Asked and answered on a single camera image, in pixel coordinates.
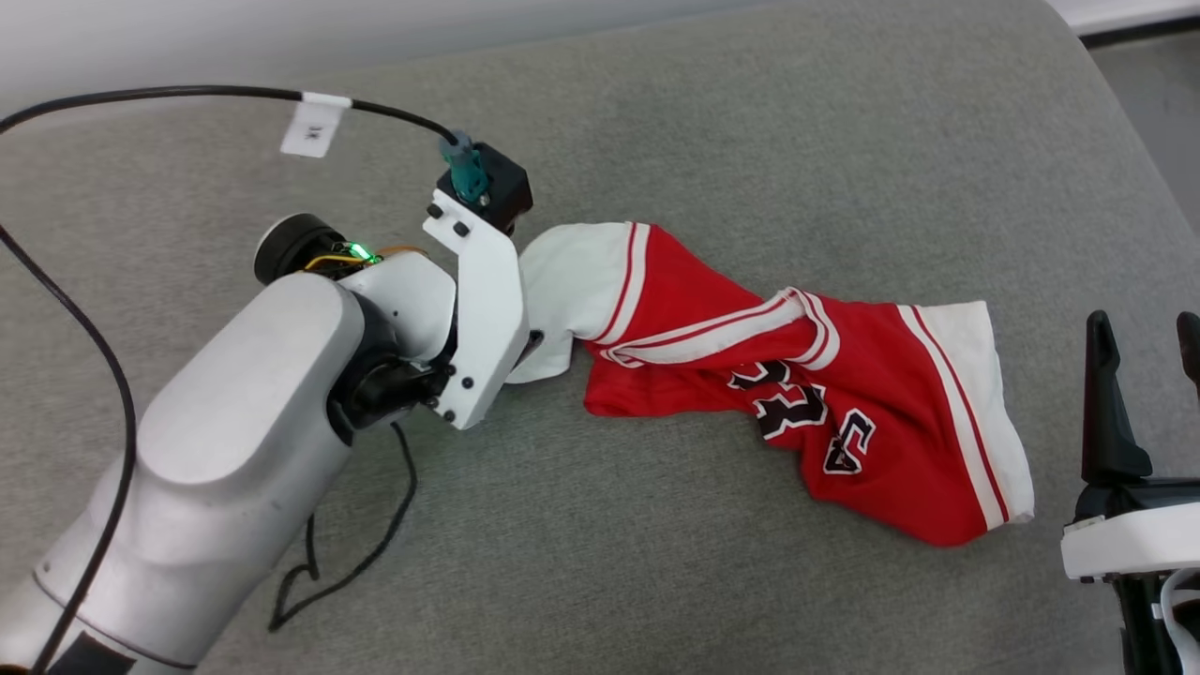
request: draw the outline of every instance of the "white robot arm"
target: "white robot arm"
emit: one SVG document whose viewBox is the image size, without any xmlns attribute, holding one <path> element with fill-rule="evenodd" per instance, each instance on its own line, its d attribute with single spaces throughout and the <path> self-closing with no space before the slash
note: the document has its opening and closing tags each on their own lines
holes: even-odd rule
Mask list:
<svg viewBox="0 0 1200 675">
<path fill-rule="evenodd" d="M 1177 322 L 1183 371 L 1200 392 L 1200 317 Z M 1126 414 L 1103 311 L 1087 319 L 1082 478 L 1061 543 L 1067 577 L 1116 591 L 1126 673 L 1200 673 L 1200 479 L 1151 478 Z"/>
<path fill-rule="evenodd" d="M 439 181 L 424 225 L 457 253 L 457 288 L 418 252 L 368 253 L 344 276 L 294 274 L 352 244 L 307 214 L 268 232 L 256 274 L 269 285 L 138 426 L 124 516 L 52 673 L 194 669 L 316 509 L 355 431 L 415 405 L 457 429 L 482 419 L 530 344 L 508 233 L 532 198 L 520 167 L 480 148 L 494 174 L 490 198 L 464 204 Z M 116 461 L 0 605 L 0 664 L 23 671 L 37 659 L 96 548 L 120 472 Z"/>
</svg>

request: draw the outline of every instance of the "cable label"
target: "cable label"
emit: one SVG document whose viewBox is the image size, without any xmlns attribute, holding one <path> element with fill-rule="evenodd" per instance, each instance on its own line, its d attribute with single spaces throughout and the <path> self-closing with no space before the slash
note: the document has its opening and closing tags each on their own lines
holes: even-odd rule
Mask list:
<svg viewBox="0 0 1200 675">
<path fill-rule="evenodd" d="M 280 151 L 304 157 L 324 157 L 334 142 L 334 132 L 342 121 L 342 112 L 352 101 L 344 96 L 304 92 L 304 101 L 296 104 Z"/>
</svg>

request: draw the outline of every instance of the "black string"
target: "black string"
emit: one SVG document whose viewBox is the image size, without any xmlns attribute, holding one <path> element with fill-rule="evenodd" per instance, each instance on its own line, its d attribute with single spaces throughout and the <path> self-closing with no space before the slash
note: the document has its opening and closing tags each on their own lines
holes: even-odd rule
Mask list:
<svg viewBox="0 0 1200 675">
<path fill-rule="evenodd" d="M 91 341 L 96 344 L 96 348 L 100 350 L 101 356 L 104 357 L 104 363 L 108 364 L 108 369 L 113 372 L 113 380 L 116 381 L 116 390 L 121 396 L 121 410 L 125 413 L 125 455 L 121 460 L 121 476 L 116 482 L 116 495 L 113 497 L 113 508 L 108 512 L 108 519 L 104 521 L 104 528 L 100 533 L 100 538 L 96 540 L 96 548 L 91 552 L 91 557 L 88 558 L 88 565 L 84 567 L 83 574 L 79 577 L 79 583 L 76 585 L 74 591 L 71 593 L 71 598 L 67 604 L 62 608 L 62 614 L 59 615 L 58 622 L 54 623 L 54 628 L 50 631 L 49 638 L 47 638 L 46 644 L 42 646 L 42 651 L 38 652 L 37 659 L 34 662 L 34 667 L 30 669 L 34 674 L 44 673 L 50 665 L 50 659 L 59 650 L 59 645 L 62 644 L 62 638 L 67 634 L 67 629 L 74 622 L 76 614 L 79 611 L 79 607 L 83 605 L 84 599 L 88 598 L 88 590 L 91 589 L 92 580 L 96 579 L 96 574 L 100 572 L 101 563 L 104 562 L 104 555 L 108 554 L 108 546 L 113 543 L 113 536 L 116 533 L 116 526 L 121 521 L 121 512 L 125 510 L 125 501 L 130 495 L 130 485 L 133 482 L 133 468 L 137 465 L 137 413 L 133 408 L 133 393 L 130 390 L 130 382 L 125 377 L 125 371 L 121 370 L 121 364 L 116 360 L 116 354 L 113 353 L 113 348 L 108 346 L 108 341 L 104 336 L 100 334 L 96 324 L 88 318 L 88 315 L 79 309 L 79 305 L 74 304 L 74 300 L 66 294 L 59 285 L 54 282 L 48 274 L 46 274 L 42 268 L 34 262 L 34 258 L 29 257 L 29 253 L 17 244 L 17 240 L 8 234 L 8 231 L 0 225 L 0 243 L 2 243 L 17 261 L 20 262 L 34 275 L 49 293 L 54 295 L 54 299 L 61 304 L 67 312 L 83 327 Z"/>
<path fill-rule="evenodd" d="M 292 585 L 295 583 L 296 578 L 307 572 L 308 578 L 313 581 L 320 579 L 320 569 L 317 567 L 317 548 L 313 544 L 317 518 L 316 514 L 310 515 L 308 525 L 305 527 L 304 534 L 305 557 L 307 560 L 304 565 L 298 565 L 289 569 L 288 573 L 283 575 L 283 580 L 280 581 L 280 590 L 275 596 L 275 611 L 271 614 L 271 622 L 266 626 L 266 629 L 271 633 L 277 632 L 284 623 L 292 621 L 295 615 L 304 610 L 304 608 L 311 605 L 320 598 L 341 591 L 346 586 L 349 586 L 350 581 L 354 581 L 354 579 L 366 572 L 372 565 L 374 565 L 374 561 L 378 560 L 385 550 L 388 550 L 388 544 L 391 543 L 391 539 L 400 530 L 400 524 L 404 520 L 404 513 L 408 512 L 408 506 L 413 503 L 413 495 L 416 494 L 416 466 L 413 465 L 413 454 L 408 449 L 408 441 L 404 438 L 404 432 L 401 431 L 400 425 L 395 422 L 391 423 L 391 428 L 396 431 L 396 437 L 400 438 L 400 449 L 404 453 L 404 464 L 408 465 L 408 491 L 404 494 L 404 500 L 400 502 L 400 508 L 397 508 L 395 515 L 391 516 L 391 522 L 388 524 L 388 531 L 384 533 L 383 539 L 376 545 L 374 550 L 362 558 L 362 562 L 354 567 L 354 571 L 346 575 L 344 579 L 323 591 L 317 591 L 316 593 L 294 604 L 290 609 L 284 610 L 284 607 L 288 603 L 288 593 L 292 591 Z"/>
<path fill-rule="evenodd" d="M 238 84 L 185 84 L 175 86 L 144 86 L 140 89 L 97 91 L 95 94 L 55 98 L 54 101 L 30 106 L 24 110 L 13 113 L 7 118 L 0 119 L 0 133 L 8 131 L 20 123 L 29 121 L 47 113 L 67 110 L 71 108 L 82 108 L 84 106 L 95 106 L 97 103 L 120 103 L 125 101 L 144 101 L 148 98 L 178 98 L 181 96 L 242 96 L 248 98 L 275 98 L 280 101 L 304 100 L 302 91 L 293 91 L 290 89 L 271 89 L 268 86 L 242 86 Z M 355 110 L 395 118 L 414 124 L 437 133 L 442 138 L 445 138 L 446 143 L 450 145 L 458 144 L 458 138 L 449 129 L 431 119 L 409 113 L 408 110 L 372 103 L 371 101 L 355 100 L 350 101 L 350 107 Z"/>
</svg>

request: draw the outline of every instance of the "white trim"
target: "white trim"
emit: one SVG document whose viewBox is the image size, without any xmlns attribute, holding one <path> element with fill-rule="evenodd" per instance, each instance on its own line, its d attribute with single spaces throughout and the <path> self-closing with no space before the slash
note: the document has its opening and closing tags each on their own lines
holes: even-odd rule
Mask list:
<svg viewBox="0 0 1200 675">
<path fill-rule="evenodd" d="M 838 333 L 838 327 L 829 321 L 829 315 L 824 311 L 824 304 L 821 301 L 818 295 L 800 291 L 800 295 L 809 299 L 812 303 L 812 313 L 809 318 L 812 319 L 818 327 L 823 327 L 829 334 L 829 340 L 826 342 L 824 348 L 816 356 L 815 359 L 808 360 L 800 357 L 799 364 L 806 370 L 821 370 L 833 363 L 833 359 L 838 358 L 838 352 L 841 351 L 841 334 Z"/>
<path fill-rule="evenodd" d="M 655 364 L 680 364 L 698 360 L 802 318 L 805 315 L 804 305 L 800 304 L 797 294 L 794 288 L 787 288 L 756 307 L 624 342 L 610 347 L 600 354 L 630 368 L 634 368 L 631 362 L 635 359 Z M 776 304 L 779 306 L 763 312 L 763 309 Z"/>
<path fill-rule="evenodd" d="M 974 412 L 996 488 L 1008 509 L 1008 520 L 1030 520 L 1033 518 L 1033 479 L 1025 447 L 1004 411 L 1004 386 L 988 305 L 979 301 L 916 310 L 959 376 L 962 394 Z"/>
<path fill-rule="evenodd" d="M 816 312 L 812 311 L 812 303 L 809 301 L 808 293 L 804 293 L 802 291 L 800 294 L 799 294 L 799 300 L 800 300 L 800 304 L 804 305 L 804 313 L 808 315 L 808 317 L 812 321 L 812 325 L 816 327 L 816 329 L 817 329 L 817 336 L 812 340 L 812 346 L 810 346 L 806 352 L 804 352 L 803 354 L 800 354 L 799 358 L 788 359 L 788 360 L 798 363 L 798 364 L 806 364 L 806 363 L 810 363 L 810 362 L 815 360 L 818 356 L 821 356 L 821 347 L 823 347 L 824 344 L 826 344 L 824 339 L 826 339 L 826 334 L 829 331 L 829 329 L 826 328 L 824 323 L 822 323 L 822 322 L 820 322 L 820 321 L 816 319 Z"/>
<path fill-rule="evenodd" d="M 625 270 L 625 280 L 622 281 L 624 293 L 618 297 L 620 305 L 613 310 L 617 312 L 616 321 L 595 340 L 598 345 L 611 345 L 620 340 L 629 329 L 629 323 L 634 321 L 634 311 L 642 299 L 642 287 L 646 286 L 646 245 L 650 240 L 650 226 L 641 222 L 632 222 L 630 226 L 630 244 L 626 252 L 629 269 Z"/>
<path fill-rule="evenodd" d="M 959 450 L 962 453 L 962 461 L 967 467 L 967 477 L 974 489 L 976 501 L 983 512 L 984 522 L 988 530 L 992 530 L 1004 524 L 1004 516 L 996 500 L 996 492 L 991 489 L 991 480 L 988 478 L 988 470 L 984 467 L 983 455 L 979 444 L 976 443 L 974 426 L 971 424 L 971 413 L 967 404 L 959 395 L 959 388 L 954 383 L 954 374 L 950 365 L 942 358 L 942 352 L 934 344 L 932 339 L 922 329 L 920 322 L 913 307 L 908 305 L 896 305 L 905 325 L 917 338 L 917 341 L 925 347 L 929 358 L 937 369 L 937 376 L 942 381 L 942 389 L 950 406 L 950 418 L 954 420 L 954 435 L 958 438 Z"/>
</svg>

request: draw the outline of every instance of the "gray upholstery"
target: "gray upholstery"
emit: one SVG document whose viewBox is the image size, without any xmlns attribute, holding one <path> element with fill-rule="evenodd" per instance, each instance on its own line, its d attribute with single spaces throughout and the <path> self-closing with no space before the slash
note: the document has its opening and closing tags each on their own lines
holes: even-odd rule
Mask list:
<svg viewBox="0 0 1200 675">
<path fill-rule="evenodd" d="M 1081 486 L 1084 319 L 1109 310 L 1158 467 L 1200 474 L 1172 323 L 1200 309 L 1198 245 L 1048 6 L 808 0 L 281 84 L 407 106 L 511 154 L 538 203 L 518 245 L 635 219 L 761 294 L 988 300 L 1038 516 L 928 546 L 811 501 L 742 414 L 589 417 L 581 353 L 470 431 L 413 414 L 420 490 L 392 549 L 269 635 L 276 574 L 203 671 L 1120 670 L 1115 598 L 1058 556 Z M 281 157 L 290 113 L 221 101 L 5 138 L 0 219 L 91 312 L 143 408 L 254 294 L 274 219 L 434 246 L 430 135 L 353 114 L 324 161 Z M 11 585 L 121 438 L 101 359 L 7 256 L 0 307 Z M 367 435 L 318 515 L 326 579 L 403 488 L 394 438 Z"/>
</svg>

